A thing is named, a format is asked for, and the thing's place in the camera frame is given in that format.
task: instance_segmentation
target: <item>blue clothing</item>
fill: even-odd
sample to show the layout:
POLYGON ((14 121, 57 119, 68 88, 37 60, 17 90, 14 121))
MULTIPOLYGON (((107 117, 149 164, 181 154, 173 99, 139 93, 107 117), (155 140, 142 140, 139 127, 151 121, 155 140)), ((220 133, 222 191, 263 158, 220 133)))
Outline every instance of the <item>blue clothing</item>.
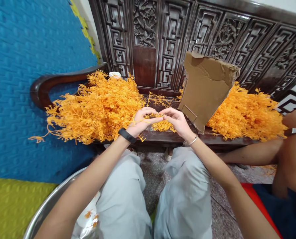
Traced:
POLYGON ((260 197, 283 239, 296 239, 296 192, 288 189, 288 199, 272 194, 271 184, 254 184, 260 197))

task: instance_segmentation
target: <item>terrazzo floor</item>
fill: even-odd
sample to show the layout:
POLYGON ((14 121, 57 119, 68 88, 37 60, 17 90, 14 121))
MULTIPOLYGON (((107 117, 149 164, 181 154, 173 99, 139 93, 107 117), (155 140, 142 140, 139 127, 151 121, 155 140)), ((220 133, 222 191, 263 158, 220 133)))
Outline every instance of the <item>terrazzo floor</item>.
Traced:
MULTIPOLYGON (((147 211, 151 214, 157 206, 162 189, 171 178, 164 171, 167 162, 163 159, 163 148, 138 147, 137 152, 141 158, 141 168, 146 180, 143 194, 147 211)), ((235 165, 229 165, 229 167, 241 183, 272 183, 273 176, 270 169, 249 167, 244 170, 235 165)), ((213 238, 243 238, 222 187, 212 178, 211 197, 213 238)))

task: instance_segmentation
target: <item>light gray pants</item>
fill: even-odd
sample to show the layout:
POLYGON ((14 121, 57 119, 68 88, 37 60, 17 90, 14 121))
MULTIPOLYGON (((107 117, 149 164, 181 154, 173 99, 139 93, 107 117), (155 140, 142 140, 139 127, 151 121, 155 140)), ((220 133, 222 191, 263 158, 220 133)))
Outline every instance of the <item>light gray pants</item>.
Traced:
POLYGON ((209 173, 190 147, 175 148, 165 170, 172 177, 163 189, 154 221, 146 211, 146 182, 140 158, 126 150, 102 187, 97 202, 100 238, 212 238, 209 173))

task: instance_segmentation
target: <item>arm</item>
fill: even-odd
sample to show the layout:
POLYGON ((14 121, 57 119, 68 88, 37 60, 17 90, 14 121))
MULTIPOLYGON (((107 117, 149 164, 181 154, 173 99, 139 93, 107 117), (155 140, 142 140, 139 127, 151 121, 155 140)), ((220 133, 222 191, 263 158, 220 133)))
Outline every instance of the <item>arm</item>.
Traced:
MULTIPOLYGON (((143 120, 147 114, 158 114, 154 109, 144 107, 134 117, 127 132, 137 137, 148 125, 160 122, 162 118, 143 120)), ((71 184, 50 211, 35 239, 70 239, 78 216, 100 190, 122 153, 130 143, 118 137, 82 174, 71 184)))
MULTIPOLYGON (((160 112, 173 124, 177 133, 190 143, 195 134, 189 128, 182 112, 167 108, 160 112)), ((229 167, 199 138, 191 145, 196 155, 223 187, 244 238, 279 238, 267 219, 242 188, 229 167)))
MULTIPOLYGON (((296 128, 296 110, 287 114, 282 123, 289 128, 296 128)), ((296 134, 284 140, 278 157, 287 187, 296 192, 296 134)))

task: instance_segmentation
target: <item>floral carving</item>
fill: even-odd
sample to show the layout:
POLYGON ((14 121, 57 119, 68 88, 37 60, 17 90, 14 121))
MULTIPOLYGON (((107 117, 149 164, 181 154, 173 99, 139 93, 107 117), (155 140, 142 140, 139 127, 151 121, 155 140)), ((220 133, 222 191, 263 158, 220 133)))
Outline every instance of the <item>floral carving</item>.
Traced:
POLYGON ((134 33, 135 44, 155 48, 156 0, 135 0, 134 33))
POLYGON ((243 22, 226 19, 214 44, 211 57, 225 60, 243 25, 243 22))
POLYGON ((296 59, 296 41, 293 45, 283 52, 281 57, 275 62, 273 68, 278 70, 286 70, 290 63, 296 59))

